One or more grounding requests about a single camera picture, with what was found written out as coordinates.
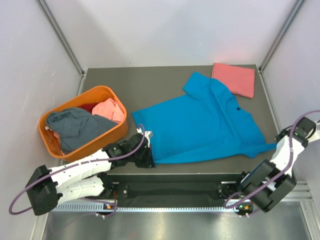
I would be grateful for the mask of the blue t shirt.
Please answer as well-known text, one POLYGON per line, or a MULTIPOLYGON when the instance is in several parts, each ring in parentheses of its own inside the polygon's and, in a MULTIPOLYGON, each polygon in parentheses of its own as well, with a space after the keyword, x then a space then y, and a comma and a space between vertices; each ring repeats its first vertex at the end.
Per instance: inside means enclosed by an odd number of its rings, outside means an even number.
POLYGON ((195 72, 184 95, 132 113, 136 124, 152 131, 156 164, 185 164, 235 155, 254 158, 275 149, 252 115, 217 79, 195 72))

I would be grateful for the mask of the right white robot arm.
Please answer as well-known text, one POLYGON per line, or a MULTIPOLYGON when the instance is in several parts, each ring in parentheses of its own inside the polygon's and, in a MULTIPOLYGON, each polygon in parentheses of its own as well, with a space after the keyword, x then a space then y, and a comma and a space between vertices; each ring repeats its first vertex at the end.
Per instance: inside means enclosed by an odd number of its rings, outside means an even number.
POLYGON ((305 116, 281 130, 270 160, 264 160, 252 172, 242 172, 238 181, 219 189, 225 198, 223 208, 247 217, 257 211, 269 212, 296 187, 294 163, 309 143, 319 139, 320 122, 305 116))

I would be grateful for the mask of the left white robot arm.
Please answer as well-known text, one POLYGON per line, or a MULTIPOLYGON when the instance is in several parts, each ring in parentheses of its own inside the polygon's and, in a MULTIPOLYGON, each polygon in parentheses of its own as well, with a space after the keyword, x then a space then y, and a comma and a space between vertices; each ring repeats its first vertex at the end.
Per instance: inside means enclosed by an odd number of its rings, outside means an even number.
POLYGON ((156 166, 152 156, 153 133, 136 133, 121 143, 111 143, 97 152, 59 167, 41 165, 27 185, 27 196, 36 216, 49 213, 63 203, 97 197, 109 198, 114 184, 107 172, 133 163, 137 168, 156 166))

